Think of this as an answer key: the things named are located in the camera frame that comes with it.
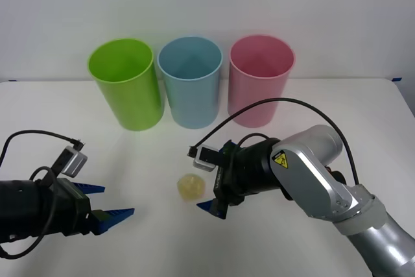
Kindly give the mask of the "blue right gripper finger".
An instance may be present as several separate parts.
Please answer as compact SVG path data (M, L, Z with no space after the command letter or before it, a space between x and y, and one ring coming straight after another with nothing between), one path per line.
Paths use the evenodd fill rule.
M222 163L229 163L232 151L233 151L233 141L228 140L219 150L221 154Z
M229 204L226 200L214 198L196 204L200 209L219 219L226 219Z

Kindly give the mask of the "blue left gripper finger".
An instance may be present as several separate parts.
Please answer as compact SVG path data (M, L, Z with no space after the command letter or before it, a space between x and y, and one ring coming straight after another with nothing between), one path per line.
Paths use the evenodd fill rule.
M132 216L134 208L120 210L93 210L88 216L88 230L94 235L101 235L110 228Z
M78 182L71 182L66 178L61 179L61 184L68 186L70 189L74 189L79 193L83 193L85 195L89 194L96 194L96 193L104 193L105 187L104 186L97 186L92 184L84 184Z

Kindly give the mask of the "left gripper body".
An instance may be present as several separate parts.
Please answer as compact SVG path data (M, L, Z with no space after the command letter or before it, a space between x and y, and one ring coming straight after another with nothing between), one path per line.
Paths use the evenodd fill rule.
M89 234L88 215L91 212L89 198L76 183L66 178L59 178L57 182L57 207L48 234L61 233L64 236Z

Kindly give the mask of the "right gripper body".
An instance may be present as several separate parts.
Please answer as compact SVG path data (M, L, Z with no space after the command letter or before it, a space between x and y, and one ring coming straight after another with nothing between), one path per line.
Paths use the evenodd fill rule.
M240 149L240 147L233 147L231 156L234 151L239 151ZM222 163L219 151L218 155L215 156L215 164L218 167L218 171L213 186L213 193L215 198L226 200L229 206L238 206L244 201L244 197L238 194L239 189L233 178L231 156L229 163Z

